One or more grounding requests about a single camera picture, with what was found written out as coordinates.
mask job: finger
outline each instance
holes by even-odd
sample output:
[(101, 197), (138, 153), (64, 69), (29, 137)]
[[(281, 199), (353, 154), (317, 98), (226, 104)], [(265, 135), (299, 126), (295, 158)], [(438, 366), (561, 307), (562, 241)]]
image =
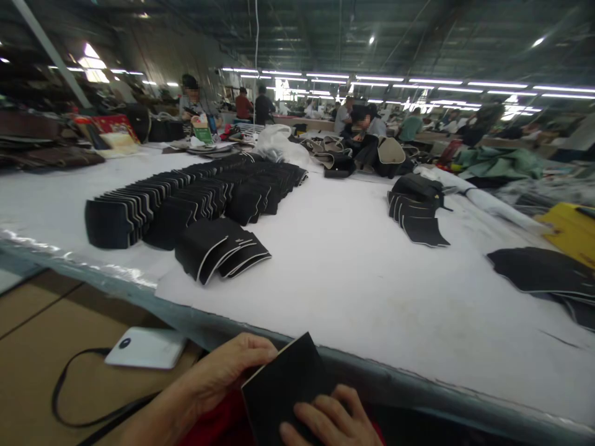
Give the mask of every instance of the finger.
[(281, 440), (283, 440), (285, 446), (312, 446), (298, 434), (295, 427), (287, 422), (281, 423), (279, 426), (279, 433), (281, 434)]
[(277, 350), (271, 349), (249, 349), (242, 351), (238, 358), (242, 365), (242, 370), (249, 367), (256, 367), (257, 365), (265, 365), (277, 357)]
[(339, 384), (331, 396), (346, 403), (349, 407), (349, 410), (351, 411), (351, 415), (355, 419), (368, 420), (368, 415), (366, 415), (364, 406), (361, 405), (361, 401), (359, 400), (358, 392), (354, 388), (347, 387), (344, 384)]
[(251, 333), (241, 333), (237, 336), (237, 339), (243, 347), (249, 349), (264, 348), (277, 351), (277, 348), (273, 345), (273, 343), (262, 336), (256, 336), (255, 334)]
[(325, 445), (335, 446), (345, 444), (347, 438), (343, 435), (328, 417), (317, 408), (307, 404), (298, 403), (293, 406), (293, 411), (298, 420), (310, 428)]
[(315, 408), (324, 413), (345, 434), (353, 435), (353, 419), (335, 398), (319, 395), (313, 402)]

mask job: yellow object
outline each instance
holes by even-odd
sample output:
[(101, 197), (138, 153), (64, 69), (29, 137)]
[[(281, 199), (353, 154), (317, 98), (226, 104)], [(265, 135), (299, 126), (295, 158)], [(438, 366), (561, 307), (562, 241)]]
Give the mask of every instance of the yellow object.
[(537, 219), (553, 229), (544, 237), (573, 259), (595, 269), (595, 219), (576, 210), (587, 208), (571, 203), (558, 203)]

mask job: brown leather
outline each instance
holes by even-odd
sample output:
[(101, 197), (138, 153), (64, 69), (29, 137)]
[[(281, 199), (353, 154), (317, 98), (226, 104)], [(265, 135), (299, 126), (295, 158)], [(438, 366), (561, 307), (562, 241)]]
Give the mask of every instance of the brown leather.
[(0, 159), (13, 161), (22, 169), (41, 167), (84, 167), (105, 162), (95, 153), (80, 147), (51, 147), (27, 152), (0, 152)]

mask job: white power bank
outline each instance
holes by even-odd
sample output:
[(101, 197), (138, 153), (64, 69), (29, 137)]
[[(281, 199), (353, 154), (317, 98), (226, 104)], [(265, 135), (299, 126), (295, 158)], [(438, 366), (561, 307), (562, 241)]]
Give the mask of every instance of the white power bank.
[(150, 369), (173, 369), (186, 345), (175, 330), (132, 327), (120, 338), (105, 363)]

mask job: person's hand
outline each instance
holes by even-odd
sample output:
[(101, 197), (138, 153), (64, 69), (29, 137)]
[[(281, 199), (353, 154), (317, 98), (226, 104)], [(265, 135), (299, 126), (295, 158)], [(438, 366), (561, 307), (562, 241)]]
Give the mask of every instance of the person's hand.
[(203, 414), (243, 384), (246, 369), (268, 364), (276, 357), (271, 341), (241, 333), (197, 362), (182, 377), (183, 384), (196, 398), (198, 414)]
[[(325, 446), (382, 446), (358, 393), (345, 385), (339, 384), (331, 396), (317, 396), (312, 404), (298, 403), (293, 411)], [(312, 446), (287, 422), (281, 423), (279, 432), (286, 446)]]

